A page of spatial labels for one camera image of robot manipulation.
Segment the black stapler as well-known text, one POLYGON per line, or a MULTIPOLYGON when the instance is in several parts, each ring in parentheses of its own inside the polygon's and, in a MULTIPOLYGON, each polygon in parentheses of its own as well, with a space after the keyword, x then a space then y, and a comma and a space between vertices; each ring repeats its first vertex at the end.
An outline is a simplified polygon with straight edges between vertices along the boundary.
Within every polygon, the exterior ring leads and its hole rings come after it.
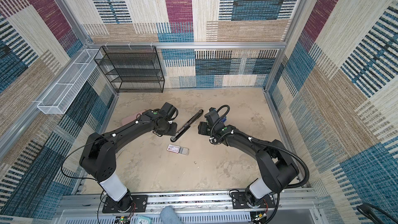
POLYGON ((191 127, 191 125, 198 120, 202 115, 204 111, 199 110, 191 119, 189 119, 177 132, 175 136, 171 137, 171 142, 175 143, 182 135, 186 133, 186 131, 191 127))

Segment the red white staple box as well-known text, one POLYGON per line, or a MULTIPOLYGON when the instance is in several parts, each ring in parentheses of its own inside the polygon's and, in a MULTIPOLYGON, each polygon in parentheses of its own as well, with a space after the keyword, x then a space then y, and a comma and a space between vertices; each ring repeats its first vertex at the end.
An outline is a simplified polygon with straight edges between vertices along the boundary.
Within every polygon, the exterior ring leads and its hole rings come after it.
POLYGON ((173 153, 180 153, 180 149, 181 149, 180 146, 176 146, 176 145, 172 145, 172 144, 169 144, 167 147, 167 151, 173 152, 173 153))

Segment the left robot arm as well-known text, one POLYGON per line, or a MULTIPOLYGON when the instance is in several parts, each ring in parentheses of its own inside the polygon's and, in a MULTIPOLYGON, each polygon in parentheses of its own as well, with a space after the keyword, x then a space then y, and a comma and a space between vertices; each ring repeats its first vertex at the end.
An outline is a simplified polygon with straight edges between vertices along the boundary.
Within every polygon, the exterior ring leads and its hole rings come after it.
POLYGON ((122 127, 104 133, 91 134, 81 155, 80 166, 102 187, 119 211, 127 211, 131 193, 116 174, 116 154, 138 137, 152 132, 158 136, 174 136, 177 124, 173 120, 178 110, 166 102, 160 109, 147 110, 122 127))

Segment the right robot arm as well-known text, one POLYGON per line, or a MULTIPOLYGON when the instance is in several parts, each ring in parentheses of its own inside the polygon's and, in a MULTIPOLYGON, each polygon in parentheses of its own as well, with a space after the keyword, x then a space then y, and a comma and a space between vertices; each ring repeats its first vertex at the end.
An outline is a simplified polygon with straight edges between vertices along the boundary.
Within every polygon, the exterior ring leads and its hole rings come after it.
POLYGON ((299 168, 293 161, 295 154, 286 150, 279 140, 259 140, 232 125, 225 125, 225 117, 226 114, 220 116, 219 110, 211 108, 205 115, 205 121, 200 122, 198 134, 209 137, 213 145, 236 148, 256 160, 261 177, 245 189, 247 203, 257 206, 266 195, 278 194, 288 188, 299 174, 299 168))

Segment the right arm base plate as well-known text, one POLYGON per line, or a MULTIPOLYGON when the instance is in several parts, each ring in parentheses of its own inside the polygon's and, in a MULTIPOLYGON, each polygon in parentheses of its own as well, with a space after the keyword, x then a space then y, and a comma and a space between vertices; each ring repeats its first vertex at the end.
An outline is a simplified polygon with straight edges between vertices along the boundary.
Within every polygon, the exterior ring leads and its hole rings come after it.
POLYGON ((234 209, 244 209, 244 208, 274 208, 276 206, 276 198, 265 195, 261 200, 254 198, 254 203, 249 203, 246 198, 246 193, 243 191, 238 191, 232 189, 229 191, 229 196, 232 199, 232 204, 234 209))

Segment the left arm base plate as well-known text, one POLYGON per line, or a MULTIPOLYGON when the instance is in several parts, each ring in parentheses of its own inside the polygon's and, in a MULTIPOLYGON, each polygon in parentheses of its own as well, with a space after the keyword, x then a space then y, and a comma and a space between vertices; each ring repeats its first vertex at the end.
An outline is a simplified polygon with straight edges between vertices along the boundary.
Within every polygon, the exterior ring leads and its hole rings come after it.
POLYGON ((147 195, 130 195, 123 197, 116 202, 111 197, 106 197, 104 206, 101 210, 103 214, 117 213, 143 213, 147 207, 147 195))

